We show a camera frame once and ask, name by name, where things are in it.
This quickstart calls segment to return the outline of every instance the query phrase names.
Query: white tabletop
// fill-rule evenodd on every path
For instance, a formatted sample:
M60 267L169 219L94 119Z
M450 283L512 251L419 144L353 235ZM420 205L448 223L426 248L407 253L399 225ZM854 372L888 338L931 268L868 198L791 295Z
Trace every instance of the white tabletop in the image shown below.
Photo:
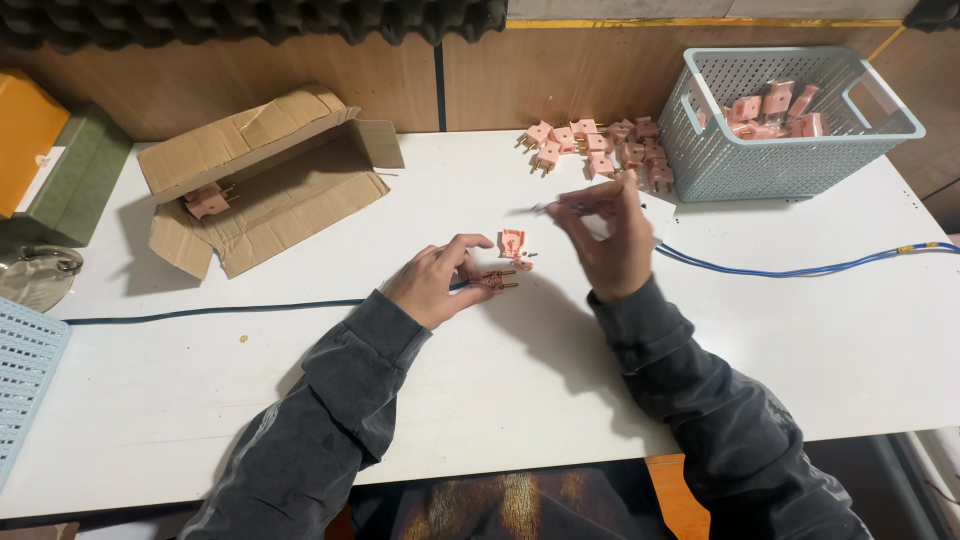
M51 314L363 298L427 244L523 229L527 251L539 253L534 270L435 331L400 391L393 445L357 482L676 452L625 391L565 236L547 218L506 215L586 185L583 160L531 175L516 137L402 135L407 168L383 171L389 195L230 281L216 259L197 282L147 248L153 208L131 156L82 250L82 273ZM946 240L886 158L812 199L679 204L677 218L668 244L754 269ZM960 257L905 255L773 280L654 254L654 270L700 344L769 386L807 440L960 425ZM348 312L77 327L0 493L0 518L203 498L247 423Z

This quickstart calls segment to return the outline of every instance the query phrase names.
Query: yellow tape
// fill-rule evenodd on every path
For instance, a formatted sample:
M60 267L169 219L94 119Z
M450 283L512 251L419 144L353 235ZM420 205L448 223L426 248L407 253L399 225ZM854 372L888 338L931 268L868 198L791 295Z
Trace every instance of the yellow tape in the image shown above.
M874 61L874 58L876 58L876 55L882 53L883 49L886 49L887 45L889 45L890 43L893 43L894 39L896 39L897 36L899 36L900 33L903 32L904 30L906 30L905 26L900 26L899 28L897 28L897 30L895 30L894 33L890 35L890 37L887 37L886 41L881 43L880 46L876 48L874 53L870 55L867 61Z
M794 28L884 28L900 26L900 19L778 19L778 18L660 18L508 20L509 29L530 28L635 28L641 26L781 26Z

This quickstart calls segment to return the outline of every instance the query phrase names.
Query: blue plastic basket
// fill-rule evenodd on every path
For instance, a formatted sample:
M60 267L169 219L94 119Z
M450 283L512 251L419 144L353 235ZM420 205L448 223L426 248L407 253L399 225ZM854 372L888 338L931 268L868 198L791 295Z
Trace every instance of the blue plastic basket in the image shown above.
M66 323L0 298L0 489L69 336Z
M687 49L660 115L660 140L685 202L809 197L847 178L924 127L876 71L847 47ZM833 136L742 140L720 112L772 79L820 87L808 110ZM858 82L889 116L871 126L850 99ZM707 115L700 127L695 111Z

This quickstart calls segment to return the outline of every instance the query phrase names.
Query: orange box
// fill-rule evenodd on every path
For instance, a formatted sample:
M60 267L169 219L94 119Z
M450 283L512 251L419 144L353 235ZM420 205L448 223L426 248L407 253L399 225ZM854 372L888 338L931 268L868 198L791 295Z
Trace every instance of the orange box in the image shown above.
M70 113L19 69L0 69L0 216L11 217Z

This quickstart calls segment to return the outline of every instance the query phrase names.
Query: green box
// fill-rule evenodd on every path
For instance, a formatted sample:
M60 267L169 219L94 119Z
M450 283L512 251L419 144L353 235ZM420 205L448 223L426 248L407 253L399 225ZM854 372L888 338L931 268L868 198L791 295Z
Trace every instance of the green box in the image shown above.
M0 221L0 235L37 244L84 247L133 146L95 103L70 107L54 146L65 146L27 211Z

